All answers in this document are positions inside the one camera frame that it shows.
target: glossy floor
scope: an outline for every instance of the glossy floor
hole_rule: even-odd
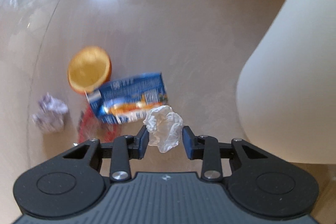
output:
[[[1,223],[20,213],[11,192],[16,177],[77,140],[85,98],[70,89],[66,70],[83,46],[108,51],[114,79],[162,71],[169,102],[185,124],[196,135],[230,142],[244,137],[235,102],[239,73],[283,2],[0,0]],[[69,106],[64,132],[42,135],[32,123],[46,92]],[[140,127],[128,124],[123,132]],[[200,162],[187,160],[181,146],[166,154],[149,147],[132,162],[137,170],[200,170]]]

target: white crumpled paper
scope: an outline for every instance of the white crumpled paper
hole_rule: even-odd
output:
[[[149,132],[148,145],[157,146],[161,153],[166,153],[179,144],[183,120],[170,106],[151,109],[143,123]]]
[[[38,101],[41,110],[33,114],[33,121],[44,133],[58,132],[64,128],[64,116],[67,105],[47,93]]]

